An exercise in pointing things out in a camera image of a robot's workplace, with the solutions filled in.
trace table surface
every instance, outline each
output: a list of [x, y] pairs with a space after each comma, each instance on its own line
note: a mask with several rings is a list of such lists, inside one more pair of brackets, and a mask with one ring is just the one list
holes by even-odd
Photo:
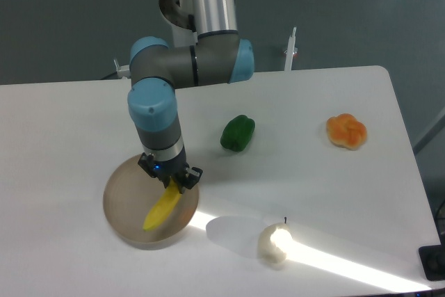
[[[113, 171], [142, 152], [129, 80], [0, 87], [0, 285], [5, 296], [351, 296], [443, 287], [417, 250], [439, 239], [387, 71], [263, 72], [177, 91], [188, 162], [204, 170], [181, 238], [160, 250], [119, 239], [103, 209]], [[352, 113], [358, 151], [325, 121]], [[220, 147], [238, 114], [246, 151]], [[265, 226], [287, 217], [284, 268], [256, 258]]]

